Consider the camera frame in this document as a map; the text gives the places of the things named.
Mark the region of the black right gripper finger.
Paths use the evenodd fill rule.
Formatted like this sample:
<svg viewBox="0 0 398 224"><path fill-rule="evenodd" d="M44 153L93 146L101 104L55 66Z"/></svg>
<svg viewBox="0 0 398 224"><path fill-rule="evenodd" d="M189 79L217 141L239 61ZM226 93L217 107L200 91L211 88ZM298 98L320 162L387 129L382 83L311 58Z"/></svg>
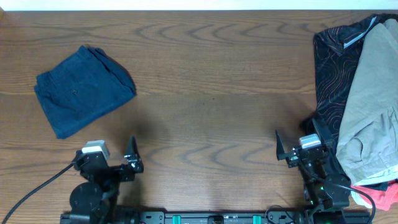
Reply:
<svg viewBox="0 0 398 224"><path fill-rule="evenodd" d="M277 157L277 160L278 161L281 161L281 160L289 161L290 155L284 151L282 140L281 140L280 135L277 130L275 130L275 135L276 135L276 157Z"/></svg>
<svg viewBox="0 0 398 224"><path fill-rule="evenodd" d="M317 119L313 118L312 123L315 132L317 133L318 137L321 140L321 143L328 148L332 148L334 146L334 140L329 129L321 121Z"/></svg>

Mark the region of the dark blue denim shorts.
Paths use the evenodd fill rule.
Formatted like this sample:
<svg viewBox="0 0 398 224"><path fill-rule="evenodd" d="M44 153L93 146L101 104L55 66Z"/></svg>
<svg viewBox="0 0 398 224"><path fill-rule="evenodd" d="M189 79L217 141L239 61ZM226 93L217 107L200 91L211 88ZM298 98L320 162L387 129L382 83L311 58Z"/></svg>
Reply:
<svg viewBox="0 0 398 224"><path fill-rule="evenodd" d="M38 75L34 91L58 139L69 138L136 96L125 68L101 48L84 45Z"/></svg>

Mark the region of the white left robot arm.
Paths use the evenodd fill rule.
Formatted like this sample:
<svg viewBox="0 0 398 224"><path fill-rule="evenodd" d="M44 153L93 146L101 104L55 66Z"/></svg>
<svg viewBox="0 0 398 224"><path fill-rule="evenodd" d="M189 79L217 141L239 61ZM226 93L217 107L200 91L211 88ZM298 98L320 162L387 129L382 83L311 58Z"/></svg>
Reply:
<svg viewBox="0 0 398 224"><path fill-rule="evenodd" d="M87 142L76 152L72 165L86 182L70 195L71 210L60 217L60 223L139 223L137 212L117 205L122 182L132 182L144 171L136 139L131 136L124 153L127 161L109 166L109 149L104 140Z"/></svg>

